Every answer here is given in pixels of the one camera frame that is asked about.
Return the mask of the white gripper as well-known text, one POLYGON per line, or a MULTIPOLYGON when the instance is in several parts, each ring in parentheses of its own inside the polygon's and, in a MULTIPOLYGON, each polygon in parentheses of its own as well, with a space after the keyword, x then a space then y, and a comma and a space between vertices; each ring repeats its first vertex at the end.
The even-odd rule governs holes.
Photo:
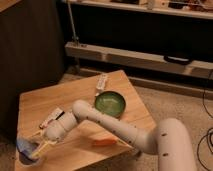
POLYGON ((32 158, 41 158, 42 156, 44 156, 48 150, 50 150, 57 144, 56 141, 61 141, 65 137, 66 131, 58 121, 52 121, 45 129, 45 133, 44 130, 39 130, 28 136, 28 138, 37 139, 39 137, 42 137, 43 134, 50 141, 42 141, 39 146, 32 152, 32 158))

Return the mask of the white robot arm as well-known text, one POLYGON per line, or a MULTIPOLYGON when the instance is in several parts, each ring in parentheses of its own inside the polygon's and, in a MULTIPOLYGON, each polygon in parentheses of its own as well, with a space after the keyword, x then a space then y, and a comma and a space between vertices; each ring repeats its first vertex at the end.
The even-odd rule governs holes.
POLYGON ((84 120, 99 124, 142 152, 157 155, 159 171, 197 171, 190 136, 181 121, 168 118, 147 132, 102 114, 84 100, 75 101, 70 112, 47 126, 42 132, 43 142, 29 154, 29 158, 39 159, 48 147, 63 140, 74 127, 84 120))

